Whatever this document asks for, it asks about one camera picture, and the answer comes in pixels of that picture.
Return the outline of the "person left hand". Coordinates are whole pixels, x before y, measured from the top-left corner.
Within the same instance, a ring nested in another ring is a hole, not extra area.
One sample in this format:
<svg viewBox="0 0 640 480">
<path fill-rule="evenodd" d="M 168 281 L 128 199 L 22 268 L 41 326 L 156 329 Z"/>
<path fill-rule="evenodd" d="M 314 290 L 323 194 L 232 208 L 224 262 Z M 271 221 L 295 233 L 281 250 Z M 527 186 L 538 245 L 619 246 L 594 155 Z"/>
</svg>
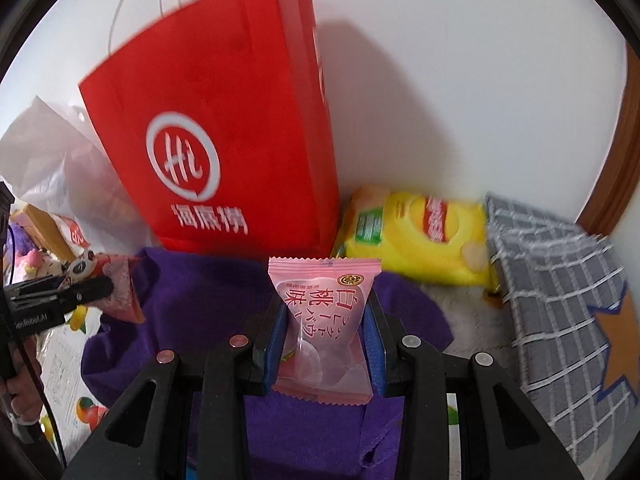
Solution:
<svg viewBox="0 0 640 480">
<path fill-rule="evenodd" d="M 37 339 L 35 336 L 26 338 L 23 342 L 25 352 L 32 363 L 38 384 L 41 381 L 41 365 L 37 359 Z M 38 390 L 23 363 L 21 353 L 15 349 L 13 351 L 13 363 L 17 375 L 8 382 L 1 382 L 1 393 L 9 393 L 12 396 L 12 410 L 27 425 L 36 422 L 41 414 L 43 403 L 40 400 Z"/>
</svg>

